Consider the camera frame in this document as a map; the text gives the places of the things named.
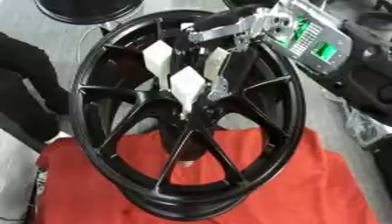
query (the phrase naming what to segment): wheel rim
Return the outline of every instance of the wheel rim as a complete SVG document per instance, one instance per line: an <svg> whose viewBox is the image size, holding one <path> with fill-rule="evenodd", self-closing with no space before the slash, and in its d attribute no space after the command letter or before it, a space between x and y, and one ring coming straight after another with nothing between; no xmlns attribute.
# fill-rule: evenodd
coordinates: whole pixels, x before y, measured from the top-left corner
<svg viewBox="0 0 392 224"><path fill-rule="evenodd" d="M93 48L81 65L73 84L71 99L73 129L77 140L93 165L104 176L114 182L123 194L135 204L149 213L171 220L205 219L221 214L241 202L250 191L255 190L274 177L284 167L296 149L305 122L303 92L290 62L287 59L280 58L268 47L262 45L257 48L257 51L261 54L259 57L263 56L261 60L262 67L270 71L273 70L276 78L256 83L255 86L272 85L274 88L281 87L284 97L288 96L282 103L283 110L290 111L289 114L284 115L281 129L265 119L264 113L255 108L255 105L245 101L242 102L253 108L251 112L248 112L253 118L255 118L255 115L262 115L263 119L256 118L256 120L258 119L258 122L264 126L267 124L269 131L290 133L289 135L285 134L284 140L281 137L274 138L274 135L271 135L272 142L275 144L274 149L270 148L270 144L263 149L263 151L272 151L269 155L266 154L266 157L260 157L249 167L238 171L235 166L230 164L230 159L227 158L224 150L220 149L220 146L211 138L211 130L206 131L205 128L194 124L195 127L198 127L197 130L192 129L190 131L188 129L180 135L179 139L188 139L190 135L197 132L198 139L201 139L204 144L212 145L212 151L209 152L222 164L226 174L228 174L225 181L191 186L170 183L167 179L170 178L172 165L176 162L176 157L173 154L171 154L172 159L166 163L161 172L162 175L158 179L143 175L126 164L120 157L114 156L116 154L116 140L121 137L121 135L117 135L118 133L125 134L125 131L130 129L130 126L136 120L144 119L146 116L155 116L170 121L173 119L172 111L178 111L180 105L172 95L153 91L153 89L146 93L135 91L130 86L127 86L128 88L100 86L99 83L102 80L95 78L96 71L100 70L100 63L110 61L111 58L123 54L129 55L134 61L140 62L140 48L152 44L157 38L161 39L163 35L167 35L166 37L169 38L166 41L171 42L171 35L179 33L180 24L193 22L195 19L209 14L208 12L195 10L163 12L141 17L116 29ZM140 79L133 79L132 85L138 86L138 84L152 78L152 75L144 70L140 71L140 74L143 75L140 76ZM107 133L108 131L105 131L104 125L102 125L107 122L98 121L100 118L94 117L94 113L87 112L96 110L95 100L102 98L103 95L109 95L112 98L126 102L137 102L138 104L129 112L136 115L135 119L127 120L126 125L118 126L119 128L115 129L114 132ZM181 140L177 140L176 145L180 146L183 143ZM185 211L180 209L181 207L188 207L188 209Z"/></svg>

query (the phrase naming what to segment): floor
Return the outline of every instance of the floor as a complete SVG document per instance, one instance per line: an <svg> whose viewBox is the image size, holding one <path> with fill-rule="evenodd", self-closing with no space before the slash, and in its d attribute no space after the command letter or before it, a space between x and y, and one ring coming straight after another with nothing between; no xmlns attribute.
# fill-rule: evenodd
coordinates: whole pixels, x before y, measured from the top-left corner
<svg viewBox="0 0 392 224"><path fill-rule="evenodd" d="M339 18L353 18L358 11L370 9L370 0L355 2L360 3L335 3L331 7L332 14ZM143 8L133 17L170 9L221 11L225 6L221 0L145 0ZM35 8L32 0L0 0L0 21L0 32L45 49L57 68L61 85L64 88L70 87L78 67L76 46L91 26L52 21ZM99 32L93 31L86 38L81 45L82 56L99 37ZM326 149L336 151L345 158L380 223L392 224L392 203L382 186L371 155L363 151L344 131L338 108L325 99L320 86L304 74L301 74L301 79L307 101L307 126L319 133Z"/></svg>

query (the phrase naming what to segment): red cloth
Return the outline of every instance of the red cloth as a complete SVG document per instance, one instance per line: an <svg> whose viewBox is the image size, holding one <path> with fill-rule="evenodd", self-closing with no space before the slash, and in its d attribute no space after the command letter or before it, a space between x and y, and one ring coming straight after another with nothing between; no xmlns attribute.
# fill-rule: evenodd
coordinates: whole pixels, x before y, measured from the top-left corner
<svg viewBox="0 0 392 224"><path fill-rule="evenodd" d="M260 151L258 129L221 131L215 138L240 166ZM126 136L122 157L156 177L167 159L157 132ZM209 155L191 168L178 165L175 182L216 180L221 168ZM49 171L36 224L177 223L154 217L128 202L87 160L73 139L47 147L38 160ZM323 150L306 129L298 150L283 171L232 211L198 224L374 224L378 223L341 156Z"/></svg>

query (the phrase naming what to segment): black pants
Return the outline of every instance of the black pants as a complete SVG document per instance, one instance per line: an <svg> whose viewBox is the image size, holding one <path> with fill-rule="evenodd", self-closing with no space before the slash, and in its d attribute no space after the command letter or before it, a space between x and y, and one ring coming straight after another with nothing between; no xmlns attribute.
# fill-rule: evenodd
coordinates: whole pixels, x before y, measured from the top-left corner
<svg viewBox="0 0 392 224"><path fill-rule="evenodd" d="M28 79L57 114L67 114L68 92L60 87L52 63L43 50L0 32L0 112L39 141L59 132L56 115L45 111L30 95Z"/></svg>

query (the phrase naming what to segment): wire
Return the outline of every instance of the wire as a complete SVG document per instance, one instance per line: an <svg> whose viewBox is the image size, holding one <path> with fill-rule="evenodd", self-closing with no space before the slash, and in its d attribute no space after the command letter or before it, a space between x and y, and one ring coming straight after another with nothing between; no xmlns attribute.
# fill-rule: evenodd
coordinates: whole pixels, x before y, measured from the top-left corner
<svg viewBox="0 0 392 224"><path fill-rule="evenodd" d="M76 53L77 53L76 57L77 57L78 65L81 63L81 45L83 44L83 42L86 39L86 37L88 36L88 34L90 34L90 32L92 32L93 30L95 30L97 28L100 28L100 26L97 25L97 26L94 26L94 27L88 29L81 36L81 38L79 40L79 44L77 45L77 49L76 49Z"/></svg>

